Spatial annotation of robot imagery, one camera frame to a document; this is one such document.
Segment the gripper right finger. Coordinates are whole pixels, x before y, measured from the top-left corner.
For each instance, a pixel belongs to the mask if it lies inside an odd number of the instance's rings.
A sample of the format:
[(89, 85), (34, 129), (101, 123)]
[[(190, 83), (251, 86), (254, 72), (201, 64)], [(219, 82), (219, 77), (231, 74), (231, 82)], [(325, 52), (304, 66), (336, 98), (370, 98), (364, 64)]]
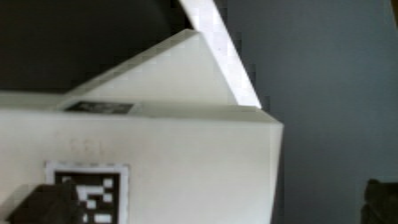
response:
[(368, 180), (361, 224), (398, 224), (398, 183)]

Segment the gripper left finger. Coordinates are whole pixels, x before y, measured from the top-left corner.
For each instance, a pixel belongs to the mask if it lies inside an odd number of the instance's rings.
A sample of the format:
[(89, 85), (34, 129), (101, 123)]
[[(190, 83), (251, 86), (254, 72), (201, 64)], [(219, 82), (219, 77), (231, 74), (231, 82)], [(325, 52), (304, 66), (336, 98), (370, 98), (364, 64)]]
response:
[(9, 224), (84, 224), (84, 208), (73, 181), (36, 187), (5, 221)]

